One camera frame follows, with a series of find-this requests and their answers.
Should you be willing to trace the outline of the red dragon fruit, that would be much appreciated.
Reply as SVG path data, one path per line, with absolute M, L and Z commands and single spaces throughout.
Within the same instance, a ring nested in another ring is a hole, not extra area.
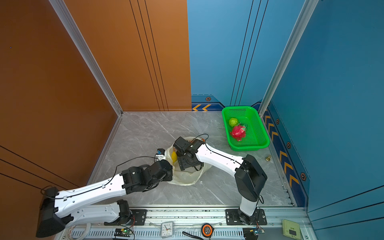
M 246 130 L 247 127 L 244 125 L 237 125 L 234 126 L 232 131 L 230 132 L 230 135 L 236 140 L 236 141 L 241 141 L 243 138 L 246 137 Z

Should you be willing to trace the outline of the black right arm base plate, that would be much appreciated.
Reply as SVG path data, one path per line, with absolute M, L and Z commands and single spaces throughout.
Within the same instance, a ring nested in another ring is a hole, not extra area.
M 248 226 L 266 226 L 268 224 L 265 211 L 257 208 L 252 216 L 241 212 L 240 209 L 227 209 L 226 221 L 228 226 L 248 225 Z

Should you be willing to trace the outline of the right green circuit board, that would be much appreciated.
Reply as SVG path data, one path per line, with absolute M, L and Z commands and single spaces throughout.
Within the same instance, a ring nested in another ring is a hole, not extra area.
M 257 228 L 243 228 L 243 236 L 245 240 L 257 240 L 260 235 L 263 235 L 265 230 Z

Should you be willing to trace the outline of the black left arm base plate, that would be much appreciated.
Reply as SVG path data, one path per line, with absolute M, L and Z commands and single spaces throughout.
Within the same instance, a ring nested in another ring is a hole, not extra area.
M 111 223 L 104 222 L 104 226 L 143 226 L 146 221 L 147 212 L 146 209 L 133 209 L 130 210 L 131 215 L 129 217 L 118 217 L 117 220 Z

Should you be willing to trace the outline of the aluminium corner post right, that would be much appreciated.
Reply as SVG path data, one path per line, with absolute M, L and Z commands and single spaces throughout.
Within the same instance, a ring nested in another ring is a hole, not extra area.
M 258 113 L 262 117 L 270 104 L 272 97 L 286 71 L 286 68 L 301 40 L 301 37 L 315 11 L 319 0 L 306 0 L 293 27 L 290 37 L 287 41 L 285 49 L 271 78 L 268 88 L 265 92 Z

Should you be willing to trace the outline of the bumpy light green fruit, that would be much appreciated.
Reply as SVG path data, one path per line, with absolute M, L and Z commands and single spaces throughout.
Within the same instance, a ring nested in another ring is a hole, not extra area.
M 229 119 L 229 126 L 231 128 L 237 126 L 239 124 L 239 120 L 237 118 L 230 118 Z

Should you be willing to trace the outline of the green wall switch box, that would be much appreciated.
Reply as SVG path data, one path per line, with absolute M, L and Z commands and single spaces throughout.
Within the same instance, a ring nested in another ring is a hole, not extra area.
M 296 222 L 292 222 L 289 220 L 282 220 L 282 229 L 283 229 L 283 235 L 285 237 L 294 239 L 294 240 L 301 240 L 301 230 L 300 225 Z

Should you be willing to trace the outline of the orange black tape measure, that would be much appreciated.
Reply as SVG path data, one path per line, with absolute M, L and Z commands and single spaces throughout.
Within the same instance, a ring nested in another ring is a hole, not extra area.
M 202 235 L 204 238 L 211 238 L 214 233 L 214 230 L 215 228 L 208 223 L 202 225 L 202 228 L 201 228 Z

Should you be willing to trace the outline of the left green circuit board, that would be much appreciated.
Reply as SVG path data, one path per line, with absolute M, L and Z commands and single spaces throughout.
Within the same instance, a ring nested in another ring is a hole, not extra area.
M 120 240 L 126 240 L 126 239 L 134 239 L 135 234 L 127 228 L 116 228 L 114 232 L 114 238 L 120 239 Z

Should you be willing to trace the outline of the yellow lemon fruit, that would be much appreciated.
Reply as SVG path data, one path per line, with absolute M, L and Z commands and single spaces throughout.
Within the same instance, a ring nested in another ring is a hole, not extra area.
M 178 161 L 178 156 L 177 156 L 176 152 L 172 152 L 171 159 L 172 159 L 173 163 Z

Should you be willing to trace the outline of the small white clock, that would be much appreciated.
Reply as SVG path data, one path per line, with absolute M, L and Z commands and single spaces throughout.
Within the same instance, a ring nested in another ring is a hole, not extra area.
M 161 238 L 170 238 L 174 236 L 174 223 L 164 222 L 161 224 Z

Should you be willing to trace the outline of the aluminium corner post left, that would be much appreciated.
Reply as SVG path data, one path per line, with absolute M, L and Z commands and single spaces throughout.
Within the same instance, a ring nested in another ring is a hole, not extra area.
M 73 43 L 77 47 L 83 60 L 87 64 L 89 70 L 99 84 L 113 110 L 118 117 L 121 117 L 123 115 L 123 109 L 115 94 L 113 93 L 112 88 L 110 87 L 73 16 L 71 15 L 66 3 L 62 0 L 49 0 L 49 2 L 59 17 L 60 21 L 62 22 L 63 26 L 65 27 L 66 31 L 68 32 L 69 36 L 71 37 Z

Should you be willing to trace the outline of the green plastic basket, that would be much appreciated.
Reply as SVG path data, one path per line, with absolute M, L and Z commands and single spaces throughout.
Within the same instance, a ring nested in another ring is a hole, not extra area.
M 270 145 L 265 126 L 255 108 L 249 106 L 226 107 L 222 110 L 222 116 L 228 143 L 233 151 L 258 151 Z M 246 137 L 239 142 L 230 135 L 233 129 L 229 126 L 230 118 L 237 118 L 239 124 L 247 127 Z

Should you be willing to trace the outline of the aluminium corner post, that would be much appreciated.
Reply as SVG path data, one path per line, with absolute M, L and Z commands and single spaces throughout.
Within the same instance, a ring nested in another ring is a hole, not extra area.
M 60 21 L 62 22 L 63 26 L 65 27 L 66 31 L 68 32 L 69 36 L 71 37 L 73 43 L 77 47 L 83 60 L 87 64 L 89 70 L 99 84 L 113 110 L 118 117 L 121 117 L 123 115 L 123 109 L 115 94 L 113 93 L 112 88 L 110 87 L 73 16 L 71 15 L 66 3 L 62 0 L 49 0 L 49 2 L 59 17 Z
M 290 37 L 287 41 L 285 49 L 271 78 L 268 88 L 265 92 L 258 113 L 262 117 L 270 104 L 272 97 L 286 71 L 286 68 L 301 40 L 301 37 L 315 11 L 319 0 L 306 0 L 293 27 Z

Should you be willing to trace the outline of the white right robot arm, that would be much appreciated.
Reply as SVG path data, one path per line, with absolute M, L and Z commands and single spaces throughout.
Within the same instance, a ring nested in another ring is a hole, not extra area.
M 187 141 L 179 137 L 173 147 L 182 171 L 189 167 L 208 164 L 232 176 L 242 196 L 238 209 L 240 221 L 245 225 L 258 224 L 260 214 L 256 213 L 256 210 L 268 177 L 255 157 L 230 155 L 198 138 Z

